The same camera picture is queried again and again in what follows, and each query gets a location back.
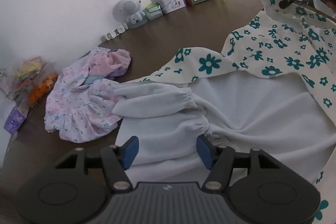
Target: wooden tabletop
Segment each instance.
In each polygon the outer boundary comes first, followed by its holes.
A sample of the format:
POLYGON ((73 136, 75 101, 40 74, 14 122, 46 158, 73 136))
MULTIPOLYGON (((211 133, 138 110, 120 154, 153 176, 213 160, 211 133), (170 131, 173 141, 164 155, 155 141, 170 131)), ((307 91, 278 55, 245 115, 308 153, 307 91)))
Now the wooden tabletop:
MULTIPOLYGON (((128 50, 131 65, 127 73, 116 80, 137 79, 162 67, 181 47, 206 47, 220 52, 228 34, 247 25, 262 7, 260 0, 208 0, 127 30, 100 46, 128 50)), ((76 147, 90 152, 115 143, 117 129, 83 144, 63 141, 58 132, 46 132, 45 102, 46 98, 30 110, 18 137, 8 146, 0 177, 0 194, 12 196, 28 178, 76 147)))

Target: clothes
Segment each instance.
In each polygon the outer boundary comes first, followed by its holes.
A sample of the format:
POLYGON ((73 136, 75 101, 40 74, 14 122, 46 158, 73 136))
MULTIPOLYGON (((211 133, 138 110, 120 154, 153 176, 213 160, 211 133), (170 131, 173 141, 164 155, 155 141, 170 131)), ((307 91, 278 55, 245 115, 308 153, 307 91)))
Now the clothes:
POLYGON ((113 88, 119 83, 101 79, 84 85, 92 58, 109 49, 96 47, 62 70, 46 102, 44 117, 48 132, 59 130, 63 140, 83 143, 107 135, 121 117, 112 114, 118 101, 113 88))
POLYGON ((89 75, 106 77, 116 70, 119 70, 118 75, 122 75, 127 71, 130 63, 131 56, 126 50, 119 49, 109 53, 100 52, 90 60, 89 75))
MULTIPOLYGON (((335 223, 335 217, 329 216, 335 211, 336 204, 331 206, 327 201, 327 198, 334 200, 336 196, 336 191, 331 190, 335 184, 325 184, 324 181, 333 183, 336 177, 333 169, 336 154, 332 154, 336 143, 336 78, 332 73, 336 68, 333 56, 336 25, 297 5, 281 10, 279 1, 262 0, 265 8, 247 26, 229 35, 222 54, 204 48, 182 48, 161 69, 135 80, 185 84, 181 88, 192 89, 192 100, 198 107, 138 121, 127 118, 121 125, 117 144, 123 143, 131 135, 139 136, 141 143, 141 139, 146 140, 148 127, 159 125, 161 119, 196 111, 206 118, 209 124, 207 136, 214 144, 236 145, 236 150, 243 152, 258 146, 311 182, 331 155, 323 169, 326 179, 320 179, 316 185, 322 189, 322 202, 315 221, 322 220, 321 210, 324 210, 328 218, 324 217, 323 221, 335 223), (224 93, 230 77, 242 73, 239 71, 248 72, 254 78, 253 81, 246 81, 244 77, 244 80, 238 81, 241 86, 250 86, 246 87, 244 93, 236 94, 236 90, 240 90, 236 85, 231 86, 230 92, 224 93), (203 87, 197 90, 196 84, 203 87), (248 97, 243 96, 246 94, 251 97, 250 107, 253 109, 246 107, 250 102, 248 97), (229 104, 228 98, 235 101, 229 104), (146 123, 149 119, 152 119, 150 124, 146 123)), ((150 130, 156 132, 157 139, 171 132, 165 126, 152 127, 150 130)), ((180 179, 179 175, 192 181, 204 179, 206 170, 199 165, 200 159, 196 154, 196 133, 192 131, 190 138, 184 134, 183 140, 175 144, 177 147, 169 146, 169 149, 167 140, 156 140, 155 147, 151 147, 147 139, 147 146, 142 144, 146 151, 140 146, 138 159, 127 172, 131 181, 180 179), (184 155, 181 150, 189 142, 194 144, 194 153, 184 155), (175 149, 180 156, 172 157, 174 153, 171 149, 175 149), (148 162, 148 158, 144 162, 141 160, 146 154, 151 156, 152 162, 148 162), (157 161, 157 155, 160 155, 160 161, 157 161)))

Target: pink fabric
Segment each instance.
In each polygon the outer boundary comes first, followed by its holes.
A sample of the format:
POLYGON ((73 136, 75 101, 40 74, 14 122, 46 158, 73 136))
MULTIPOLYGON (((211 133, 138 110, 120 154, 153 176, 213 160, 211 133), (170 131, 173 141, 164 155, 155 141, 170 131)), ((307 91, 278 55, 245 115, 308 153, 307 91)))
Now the pink fabric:
POLYGON ((113 71, 127 70, 130 62, 130 53, 126 50, 119 49, 109 53, 100 52, 90 60, 89 75, 106 77, 113 71))

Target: purple package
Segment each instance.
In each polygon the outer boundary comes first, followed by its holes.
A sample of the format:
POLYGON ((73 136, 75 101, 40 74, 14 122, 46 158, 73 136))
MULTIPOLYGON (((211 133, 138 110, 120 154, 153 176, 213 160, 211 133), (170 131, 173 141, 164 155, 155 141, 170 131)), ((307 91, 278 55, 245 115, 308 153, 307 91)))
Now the purple package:
POLYGON ((8 115, 3 128, 11 135, 14 135, 19 127, 22 125, 28 114, 28 108, 24 106, 13 107, 8 115))

